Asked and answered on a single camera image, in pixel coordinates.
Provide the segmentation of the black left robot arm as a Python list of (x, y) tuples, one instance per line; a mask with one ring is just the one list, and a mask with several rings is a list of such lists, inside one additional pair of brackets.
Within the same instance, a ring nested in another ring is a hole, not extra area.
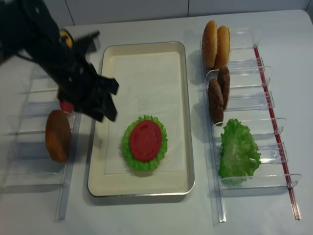
[(119, 84), (99, 75), (85, 55), (99, 31), (73, 39), (61, 30), (42, 0), (12, 0), (0, 7), (0, 51), (37, 63), (58, 85), (58, 99), (73, 105), (76, 112), (102, 122), (115, 121), (112, 95)]

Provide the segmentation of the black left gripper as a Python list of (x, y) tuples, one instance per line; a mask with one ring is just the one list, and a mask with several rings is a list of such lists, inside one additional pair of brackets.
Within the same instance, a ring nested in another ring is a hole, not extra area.
[(50, 76), (61, 89), (60, 101), (71, 103), (75, 111), (96, 121), (102, 122), (104, 117), (116, 120), (117, 109), (111, 96), (116, 95), (119, 88), (115, 78), (100, 76), (87, 61), (75, 61), (70, 66), (53, 65)]

